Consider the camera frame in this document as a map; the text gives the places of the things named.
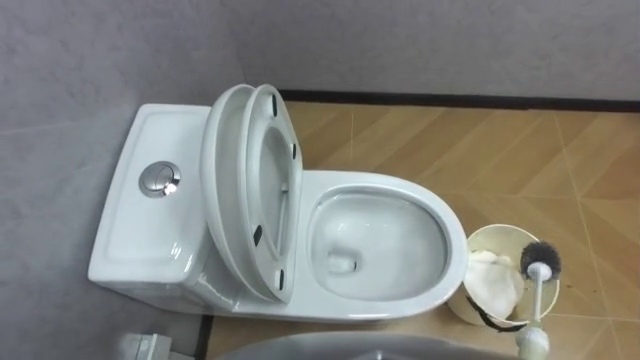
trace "wall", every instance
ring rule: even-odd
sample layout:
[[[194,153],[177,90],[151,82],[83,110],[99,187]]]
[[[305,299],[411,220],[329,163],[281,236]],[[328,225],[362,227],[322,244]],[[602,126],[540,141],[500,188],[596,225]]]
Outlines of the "wall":
[[[252,83],[640,99],[638,0],[222,0]]]
[[[127,359],[129,333],[194,351],[200,317],[87,280],[139,105],[211,104],[243,81],[214,0],[0,0],[3,359]]]

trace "toilet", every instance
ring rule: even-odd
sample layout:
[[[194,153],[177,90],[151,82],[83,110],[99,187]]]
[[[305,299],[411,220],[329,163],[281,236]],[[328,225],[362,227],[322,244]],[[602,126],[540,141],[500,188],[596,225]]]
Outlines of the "toilet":
[[[392,176],[304,170],[303,155],[270,85],[213,107],[143,105],[89,279],[170,311],[319,322],[411,316],[454,293],[466,236],[443,200]]]

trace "baseboard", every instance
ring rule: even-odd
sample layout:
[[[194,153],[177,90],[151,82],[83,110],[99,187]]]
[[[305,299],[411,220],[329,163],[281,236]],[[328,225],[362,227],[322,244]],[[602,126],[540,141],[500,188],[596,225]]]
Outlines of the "baseboard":
[[[198,343],[196,344],[195,360],[206,360],[209,338],[213,327],[213,316],[203,315],[200,321],[200,331],[198,332]]]
[[[490,109],[544,109],[601,112],[640,112],[640,101],[545,97],[395,94],[316,90],[279,90],[285,100],[340,104],[419,105]]]

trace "toilet lid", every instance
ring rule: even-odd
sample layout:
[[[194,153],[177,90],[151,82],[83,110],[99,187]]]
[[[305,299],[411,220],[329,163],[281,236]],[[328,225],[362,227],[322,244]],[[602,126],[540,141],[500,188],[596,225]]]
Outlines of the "toilet lid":
[[[284,101],[269,85],[223,94],[204,134],[201,180],[214,242],[236,278],[270,300],[291,297],[302,185],[297,144]]]

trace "chrome flush button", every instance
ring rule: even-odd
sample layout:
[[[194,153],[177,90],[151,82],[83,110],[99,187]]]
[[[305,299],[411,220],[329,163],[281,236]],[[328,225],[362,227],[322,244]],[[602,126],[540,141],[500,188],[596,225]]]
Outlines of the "chrome flush button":
[[[174,193],[180,182],[180,170],[168,161],[155,162],[140,174],[140,191],[150,198],[161,198]]]

